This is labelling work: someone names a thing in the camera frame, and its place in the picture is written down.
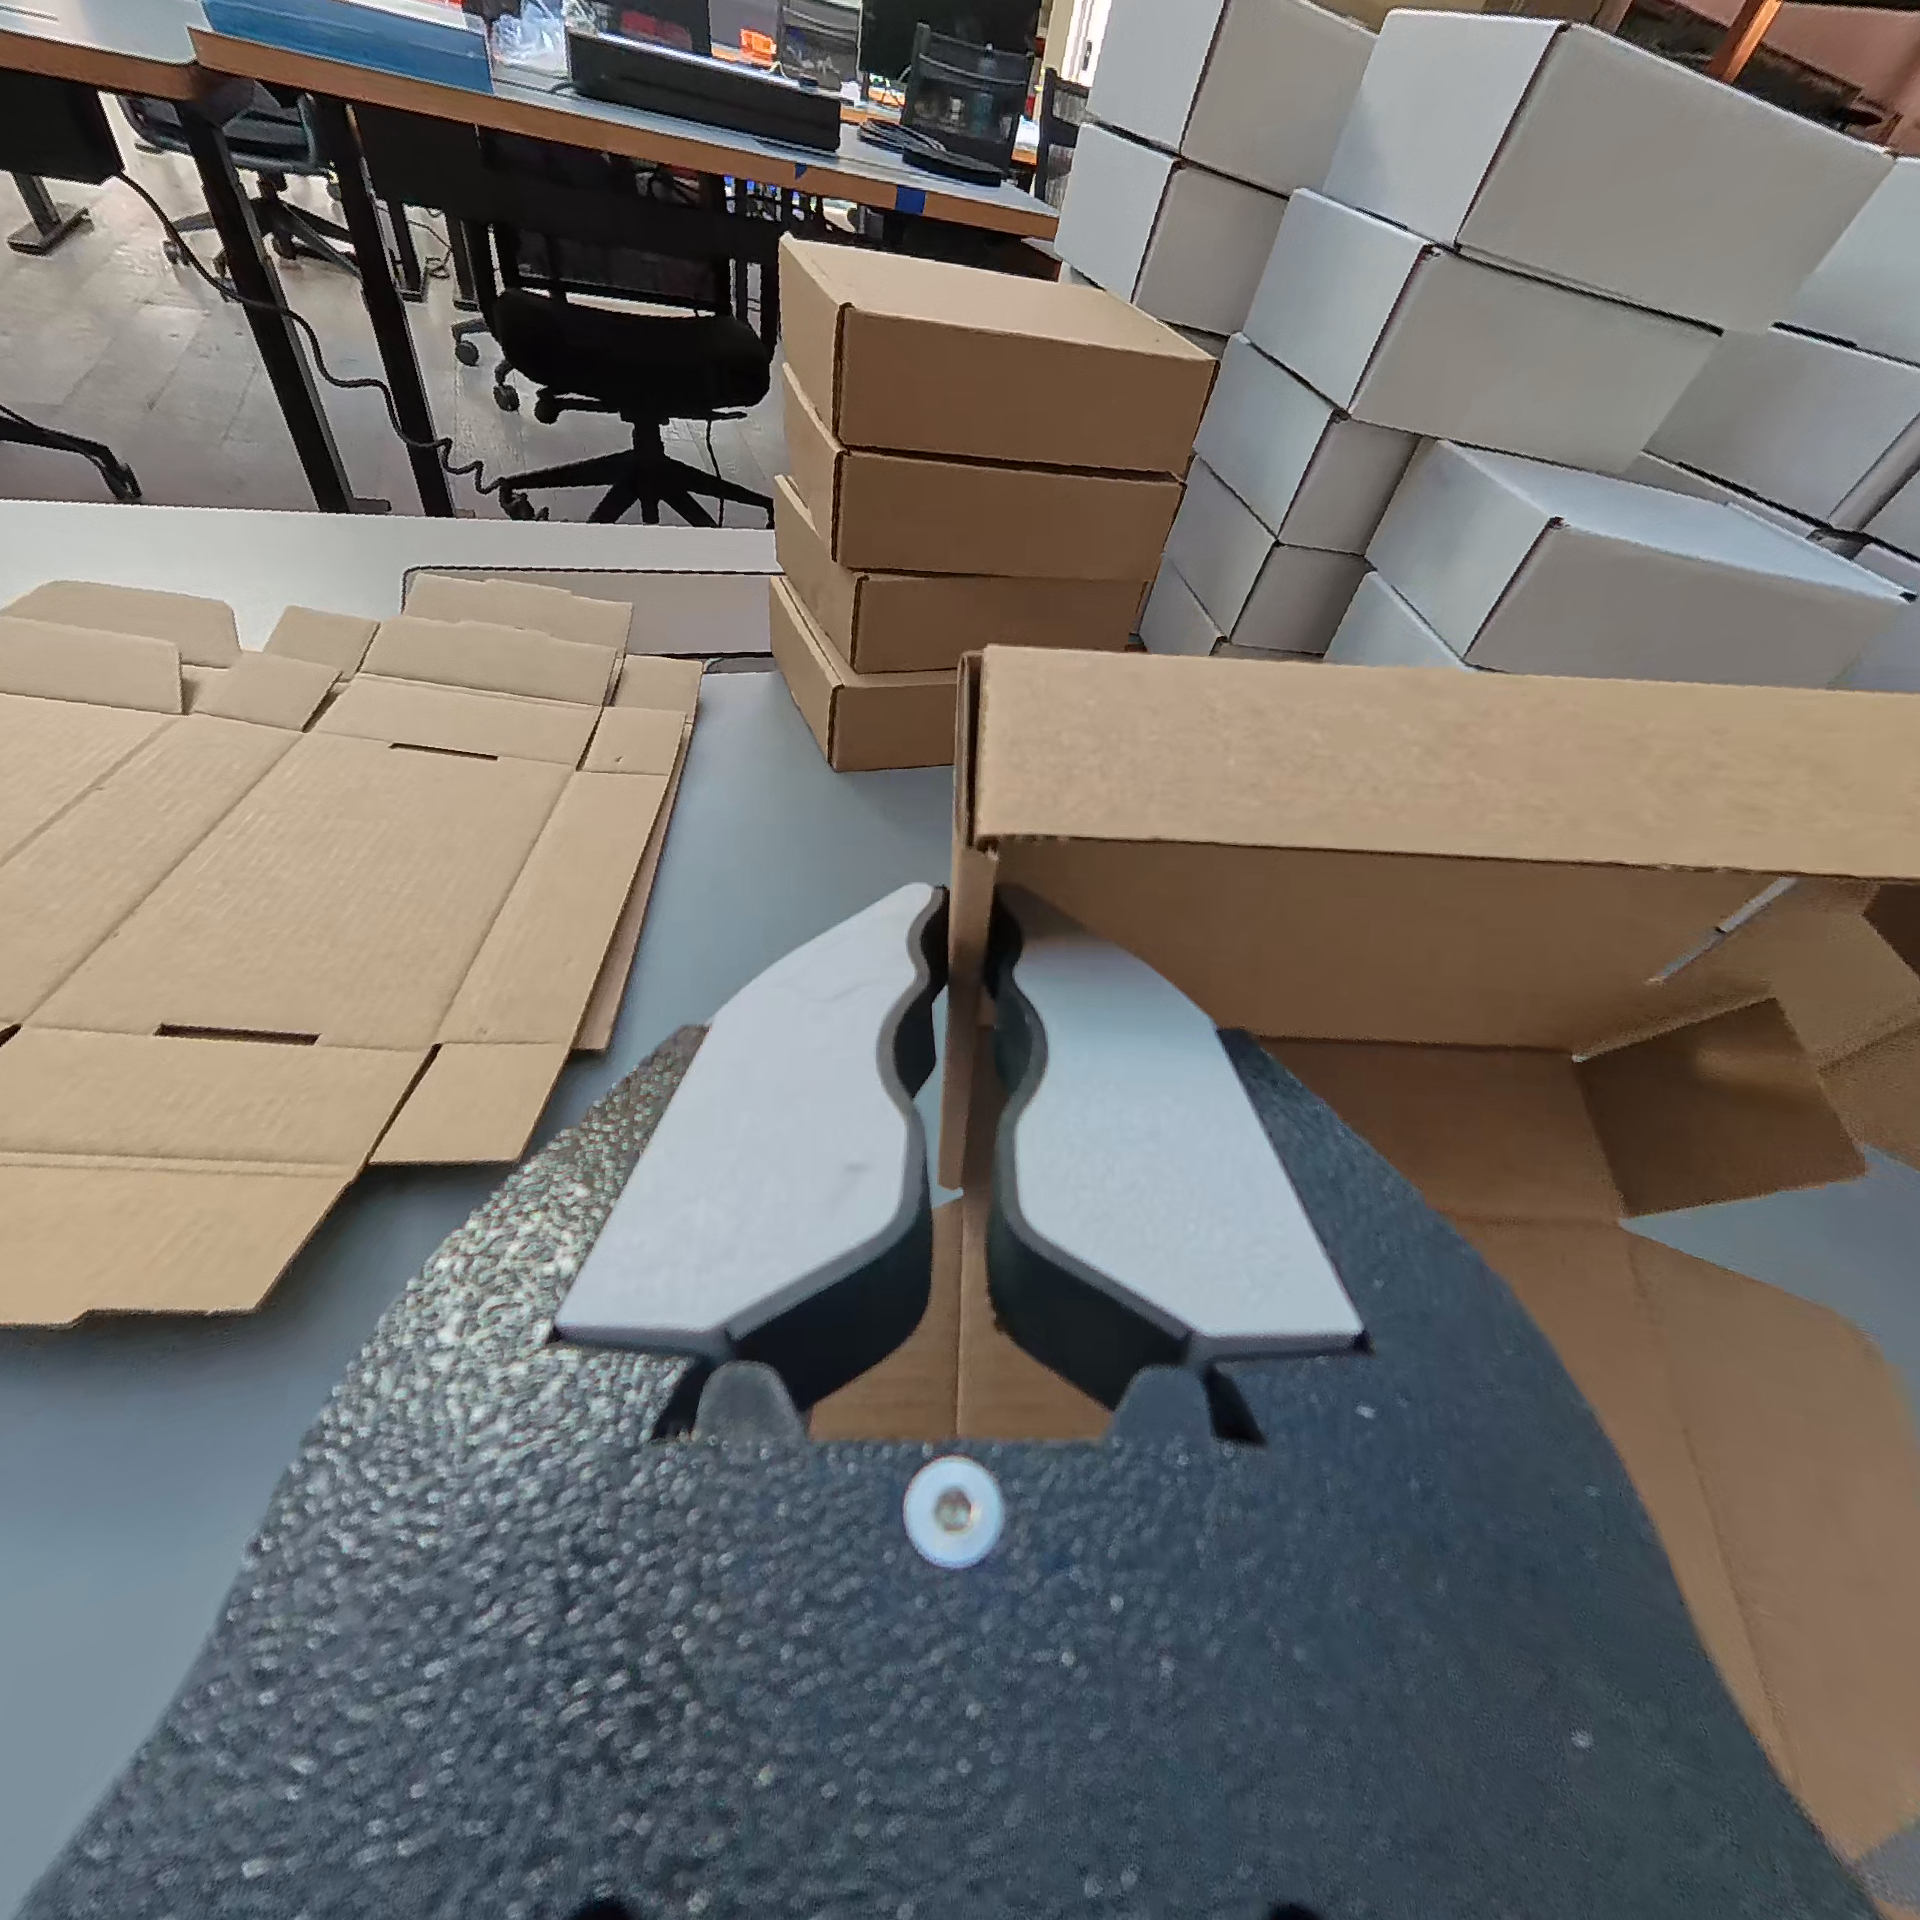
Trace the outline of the brown cardboard mailer box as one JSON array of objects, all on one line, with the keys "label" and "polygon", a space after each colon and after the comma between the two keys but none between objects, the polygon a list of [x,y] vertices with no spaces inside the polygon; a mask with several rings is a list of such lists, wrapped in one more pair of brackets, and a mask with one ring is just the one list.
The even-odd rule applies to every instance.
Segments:
[{"label": "brown cardboard mailer box", "polygon": [[1736,1706],[1918,1914],[1918,1433],[1836,1309],[1626,1222],[1918,1165],[1918,699],[991,647],[954,746],[964,1436],[1091,1436],[990,1302],[990,913],[1246,1031],[1490,1266]]}]

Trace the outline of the black mesh desk organiser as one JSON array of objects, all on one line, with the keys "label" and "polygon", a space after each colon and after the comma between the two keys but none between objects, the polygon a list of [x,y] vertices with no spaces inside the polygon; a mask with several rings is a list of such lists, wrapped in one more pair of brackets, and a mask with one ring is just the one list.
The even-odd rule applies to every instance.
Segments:
[{"label": "black mesh desk organiser", "polygon": [[1012,177],[1031,76],[1031,49],[994,49],[921,23],[902,113],[868,118],[858,138],[939,177],[999,187]]}]

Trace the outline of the black long speaker bar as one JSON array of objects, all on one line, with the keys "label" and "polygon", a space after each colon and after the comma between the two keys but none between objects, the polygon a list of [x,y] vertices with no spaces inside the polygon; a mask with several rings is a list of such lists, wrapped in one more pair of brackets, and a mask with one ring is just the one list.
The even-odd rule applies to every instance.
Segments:
[{"label": "black long speaker bar", "polygon": [[591,102],[838,153],[838,94],[772,71],[579,28],[567,31],[567,71],[576,94]]}]

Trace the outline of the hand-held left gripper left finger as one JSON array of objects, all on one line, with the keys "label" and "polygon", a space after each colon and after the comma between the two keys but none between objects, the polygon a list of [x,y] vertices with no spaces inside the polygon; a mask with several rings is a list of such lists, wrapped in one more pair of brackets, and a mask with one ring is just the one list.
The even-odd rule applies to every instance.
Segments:
[{"label": "hand-held left gripper left finger", "polygon": [[706,1025],[582,1274],[569,1344],[772,1369],[797,1410],[923,1320],[917,1091],[947,980],[947,888],[906,881],[803,942]]}]

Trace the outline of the stack of flat cardboard sheets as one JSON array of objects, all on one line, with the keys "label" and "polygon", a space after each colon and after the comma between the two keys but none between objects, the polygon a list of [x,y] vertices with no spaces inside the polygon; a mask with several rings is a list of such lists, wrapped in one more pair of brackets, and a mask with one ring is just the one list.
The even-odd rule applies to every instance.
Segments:
[{"label": "stack of flat cardboard sheets", "polygon": [[238,1314],[372,1165],[610,1043],[705,666],[634,611],[47,580],[2,609],[2,1325]]}]

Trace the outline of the black computer monitor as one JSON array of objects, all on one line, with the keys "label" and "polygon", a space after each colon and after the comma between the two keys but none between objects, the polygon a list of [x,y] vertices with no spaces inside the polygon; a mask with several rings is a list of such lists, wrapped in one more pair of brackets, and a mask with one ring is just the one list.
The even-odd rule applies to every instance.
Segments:
[{"label": "black computer monitor", "polygon": [[903,83],[921,28],[1031,61],[1047,9],[1047,3],[861,3],[861,75],[873,83]]}]

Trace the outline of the wooden-edged desk black legs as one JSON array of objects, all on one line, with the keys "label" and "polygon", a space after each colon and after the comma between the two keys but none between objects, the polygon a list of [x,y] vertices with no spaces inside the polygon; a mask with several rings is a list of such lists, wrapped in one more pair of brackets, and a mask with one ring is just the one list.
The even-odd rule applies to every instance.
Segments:
[{"label": "wooden-edged desk black legs", "polygon": [[846,127],[838,153],[821,157],[717,127],[591,102],[569,83],[540,83],[525,68],[494,75],[490,94],[468,94],[228,39],[206,23],[191,25],[189,39],[197,66],[209,75],[295,94],[312,110],[317,147],[338,176],[350,238],[372,253],[362,264],[364,310],[424,516],[449,517],[457,503],[441,455],[432,450],[441,433],[376,212],[387,202],[424,207],[441,214],[453,234],[462,234],[460,217],[475,201],[475,187],[465,183],[468,168],[456,153],[476,129],[627,157],[699,180],[746,180],[777,194],[782,212],[792,198],[868,205],[884,214],[891,234],[906,218],[1006,234],[1031,244],[1044,265],[1053,264],[1047,254],[1057,236],[1053,205],[1012,183],[977,187],[931,176],[864,143]]}]

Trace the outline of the stack of white cardboard boxes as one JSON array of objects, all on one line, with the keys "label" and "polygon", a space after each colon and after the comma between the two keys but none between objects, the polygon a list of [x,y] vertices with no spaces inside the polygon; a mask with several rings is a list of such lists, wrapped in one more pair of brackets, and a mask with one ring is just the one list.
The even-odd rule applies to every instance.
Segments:
[{"label": "stack of white cardboard boxes", "polygon": [[1176,658],[1918,688],[1918,160],[1562,13],[1109,3],[1057,253],[1213,355]]}]

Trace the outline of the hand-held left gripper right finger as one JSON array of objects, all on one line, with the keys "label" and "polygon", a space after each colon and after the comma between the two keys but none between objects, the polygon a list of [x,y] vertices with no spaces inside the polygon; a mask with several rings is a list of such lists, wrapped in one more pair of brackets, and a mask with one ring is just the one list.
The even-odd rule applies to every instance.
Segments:
[{"label": "hand-held left gripper right finger", "polygon": [[987,1285],[1017,1348],[1112,1410],[1149,1369],[1365,1348],[1213,1015],[1079,924],[994,924],[987,980]]}]

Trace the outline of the blue flat box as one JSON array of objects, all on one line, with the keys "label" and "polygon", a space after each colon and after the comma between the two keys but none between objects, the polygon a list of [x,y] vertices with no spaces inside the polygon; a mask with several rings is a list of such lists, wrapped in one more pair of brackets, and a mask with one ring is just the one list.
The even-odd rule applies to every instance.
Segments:
[{"label": "blue flat box", "polygon": [[456,3],[202,3],[209,31],[468,94],[494,91],[486,25]]}]

